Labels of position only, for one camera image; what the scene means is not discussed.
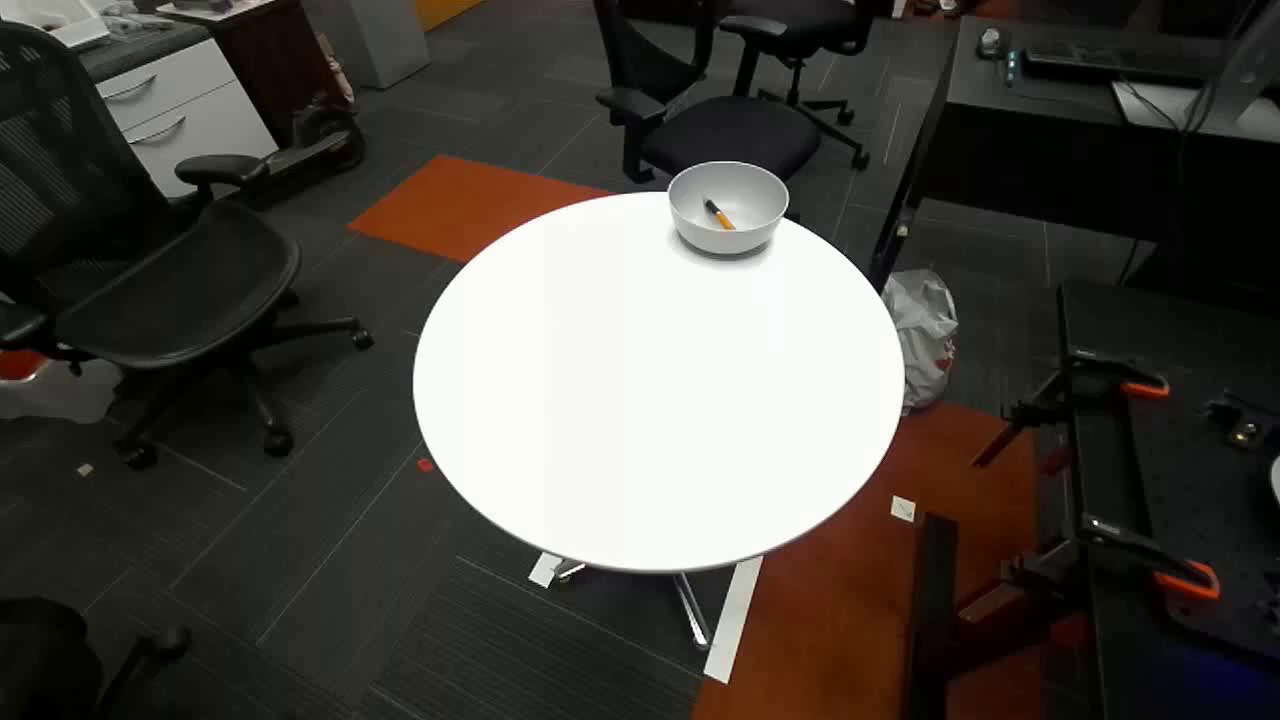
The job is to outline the orange pen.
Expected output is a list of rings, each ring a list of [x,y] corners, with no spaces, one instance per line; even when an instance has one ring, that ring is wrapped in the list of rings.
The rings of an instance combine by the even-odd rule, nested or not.
[[[703,200],[703,213],[709,213],[723,234],[736,234],[733,218],[726,218],[714,200]]]

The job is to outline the black desk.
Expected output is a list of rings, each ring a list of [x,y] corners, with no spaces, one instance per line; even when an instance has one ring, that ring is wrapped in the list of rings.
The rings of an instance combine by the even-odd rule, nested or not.
[[[1045,80],[1029,46],[1135,63],[1122,80]],[[1276,3],[1225,35],[964,21],[928,102],[867,274],[898,259],[924,200],[1152,245],[1249,276],[1276,258]]]

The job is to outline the white drawer cabinet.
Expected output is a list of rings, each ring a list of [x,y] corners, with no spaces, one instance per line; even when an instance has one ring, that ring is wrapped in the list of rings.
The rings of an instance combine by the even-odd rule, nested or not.
[[[150,186],[192,198],[176,177],[192,158],[272,158],[276,142],[202,23],[114,16],[80,49],[87,75]]]

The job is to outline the black orange clamp lower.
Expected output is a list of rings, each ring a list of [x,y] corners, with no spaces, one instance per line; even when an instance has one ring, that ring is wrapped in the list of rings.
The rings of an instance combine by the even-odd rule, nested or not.
[[[1095,555],[1139,572],[1163,602],[1216,604],[1225,597],[1213,566],[1099,517],[1078,517],[1060,541],[1013,559],[1006,576],[1029,589],[1062,593]]]

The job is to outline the black orange clamp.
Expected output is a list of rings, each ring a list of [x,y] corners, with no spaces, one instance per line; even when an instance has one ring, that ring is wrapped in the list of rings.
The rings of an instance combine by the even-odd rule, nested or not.
[[[1006,576],[1029,589],[1062,593],[1095,555],[1139,572],[1163,602],[1216,604],[1225,597],[1213,566],[1099,517],[1078,517],[1060,541],[1013,559]]]
[[[1152,405],[1171,398],[1171,381],[1163,371],[1142,368],[1139,360],[1074,350],[1036,385],[1032,398],[1002,414],[1002,428],[980,447],[976,470],[986,470],[1020,431],[1069,419],[1085,405],[1086,387]]]

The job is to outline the black keyboard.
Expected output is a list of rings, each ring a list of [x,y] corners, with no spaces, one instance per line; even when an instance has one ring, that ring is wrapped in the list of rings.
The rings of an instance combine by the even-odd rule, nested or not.
[[[1095,52],[1078,46],[1029,46],[1025,71],[1045,80],[1122,80],[1135,63],[1120,52]]]

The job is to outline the white plastic bag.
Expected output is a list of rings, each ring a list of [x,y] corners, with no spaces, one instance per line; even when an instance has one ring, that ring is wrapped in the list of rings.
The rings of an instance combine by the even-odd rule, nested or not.
[[[924,414],[949,392],[957,368],[957,296],[931,267],[907,267],[889,276],[883,303],[902,351],[902,407]]]

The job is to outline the black mesh office chair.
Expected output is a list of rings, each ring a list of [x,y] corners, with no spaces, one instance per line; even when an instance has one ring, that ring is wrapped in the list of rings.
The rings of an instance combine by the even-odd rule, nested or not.
[[[258,160],[194,158],[179,173],[192,205],[163,200],[73,49],[0,23],[5,350],[138,377],[138,414],[114,437],[133,470],[154,459],[154,419],[202,371],[227,371],[263,423],[263,451],[286,456],[293,428],[254,351],[329,334],[367,350],[371,334],[354,317],[279,326],[300,248],[240,198],[210,198],[210,186],[251,189]]]

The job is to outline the round white table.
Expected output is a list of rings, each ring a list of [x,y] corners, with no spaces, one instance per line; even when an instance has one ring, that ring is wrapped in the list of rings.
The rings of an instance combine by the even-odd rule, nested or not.
[[[714,259],[669,200],[618,193],[544,213],[469,259],[433,303],[410,407],[439,478],[537,551],[576,569],[723,569],[692,618],[726,679],[763,555],[875,478],[902,407],[902,357],[865,274],[798,225]]]

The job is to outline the black padded office chair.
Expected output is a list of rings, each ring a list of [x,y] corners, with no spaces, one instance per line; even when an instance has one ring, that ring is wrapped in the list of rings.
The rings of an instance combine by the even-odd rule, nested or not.
[[[723,21],[714,0],[682,0],[682,7],[692,21],[689,59],[647,41],[625,0],[592,0],[606,63],[606,90],[596,103],[606,112],[606,125],[625,132],[625,177],[674,177],[703,160],[748,160],[774,177],[798,173],[818,150],[818,127],[798,107],[748,93],[681,107],[681,95],[703,80],[719,29],[742,41],[763,35],[751,21]]]

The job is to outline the black orange clamp upper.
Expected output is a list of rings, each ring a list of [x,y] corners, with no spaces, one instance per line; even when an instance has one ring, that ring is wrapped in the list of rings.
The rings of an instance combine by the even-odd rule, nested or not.
[[[1152,405],[1171,398],[1171,381],[1163,371],[1142,368],[1139,360],[1074,350],[1036,385],[1032,398],[1002,414],[1002,428],[980,447],[976,470],[986,470],[1020,431],[1069,419],[1085,405],[1086,387]]]

